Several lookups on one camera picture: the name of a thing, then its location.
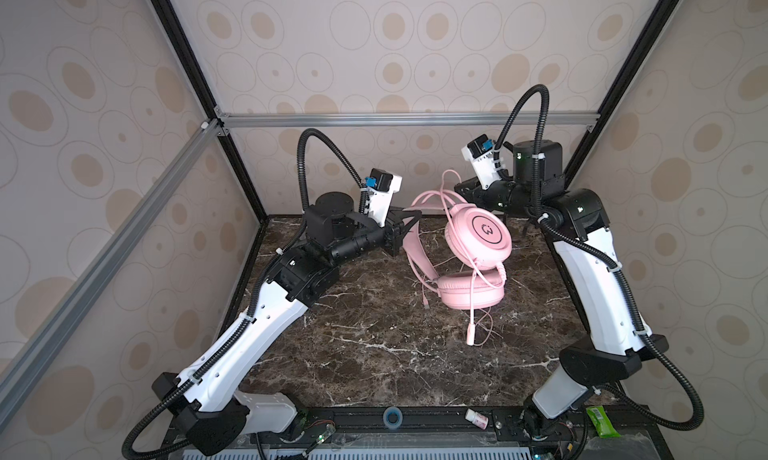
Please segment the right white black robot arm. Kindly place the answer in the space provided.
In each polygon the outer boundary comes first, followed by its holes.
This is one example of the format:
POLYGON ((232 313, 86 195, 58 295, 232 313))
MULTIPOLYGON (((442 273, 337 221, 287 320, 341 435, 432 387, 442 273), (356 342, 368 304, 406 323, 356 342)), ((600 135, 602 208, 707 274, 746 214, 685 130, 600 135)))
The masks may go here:
POLYGON ((566 189, 562 147, 543 137, 548 113, 548 88, 530 87, 497 139, 481 136, 463 148, 475 176, 454 188, 480 208, 525 219, 540 230, 587 330, 560 352, 558 368, 526 399, 520 417, 524 430, 532 439, 546 438, 566 411, 600 391, 657 425, 695 430, 705 418, 702 400, 666 357, 666 337, 653 333, 643 319, 615 253, 601 199, 589 189, 566 189), (619 388, 649 360, 658 361, 682 387, 691 403, 689 419, 660 417, 619 388))

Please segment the pink cat-ear headphones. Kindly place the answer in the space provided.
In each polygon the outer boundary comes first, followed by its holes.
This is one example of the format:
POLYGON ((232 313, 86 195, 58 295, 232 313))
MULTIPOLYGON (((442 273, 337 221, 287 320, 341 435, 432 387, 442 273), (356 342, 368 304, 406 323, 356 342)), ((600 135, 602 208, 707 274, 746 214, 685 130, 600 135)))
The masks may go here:
POLYGON ((456 274, 439 274, 424 250, 420 227, 414 225, 403 240, 403 249, 422 286, 437 294, 451 309, 473 311, 497 305, 504 297, 507 280, 504 261, 512 251, 506 225, 492 213, 444 188, 422 192, 408 209, 443 213, 447 219, 446 243, 467 267, 456 274))

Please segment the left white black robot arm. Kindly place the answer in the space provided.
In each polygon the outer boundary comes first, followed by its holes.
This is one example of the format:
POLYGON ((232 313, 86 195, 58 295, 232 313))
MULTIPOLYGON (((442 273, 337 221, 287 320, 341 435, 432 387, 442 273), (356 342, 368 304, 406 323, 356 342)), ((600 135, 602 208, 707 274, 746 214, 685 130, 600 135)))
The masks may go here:
POLYGON ((239 385, 272 343, 340 278, 341 266, 372 250, 398 254, 417 211, 391 205, 402 178, 378 168, 361 177, 323 132, 304 130, 297 144, 302 223, 256 282, 248 306, 209 349, 179 374, 164 373, 153 384, 160 402, 128 433, 126 459, 156 459, 193 446, 215 455, 239 436, 282 433, 297 422, 298 410, 283 394, 246 394, 239 385), (359 201, 328 192, 310 201, 306 148, 320 140, 351 174, 359 201))

